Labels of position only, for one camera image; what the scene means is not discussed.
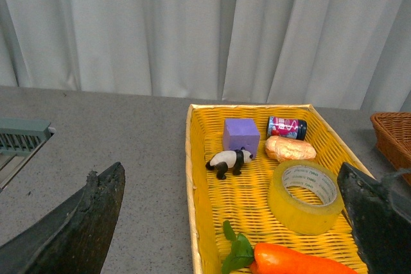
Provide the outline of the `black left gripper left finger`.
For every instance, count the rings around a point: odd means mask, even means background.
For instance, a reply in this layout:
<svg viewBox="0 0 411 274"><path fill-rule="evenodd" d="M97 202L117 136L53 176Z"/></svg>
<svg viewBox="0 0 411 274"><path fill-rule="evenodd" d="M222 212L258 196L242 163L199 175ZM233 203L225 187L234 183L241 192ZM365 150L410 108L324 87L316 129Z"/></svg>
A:
<svg viewBox="0 0 411 274"><path fill-rule="evenodd" d="M1 273L100 273L125 190L116 162L27 230L1 246Z"/></svg>

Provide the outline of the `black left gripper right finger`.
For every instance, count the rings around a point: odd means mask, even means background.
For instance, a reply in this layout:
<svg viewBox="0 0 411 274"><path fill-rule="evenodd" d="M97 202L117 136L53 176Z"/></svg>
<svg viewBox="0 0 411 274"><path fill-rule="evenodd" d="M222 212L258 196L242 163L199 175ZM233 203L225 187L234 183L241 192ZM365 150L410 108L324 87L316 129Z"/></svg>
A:
<svg viewBox="0 0 411 274"><path fill-rule="evenodd" d="M344 162L337 183L352 235L369 273L410 273L410 198L392 188L399 169L381 181Z"/></svg>

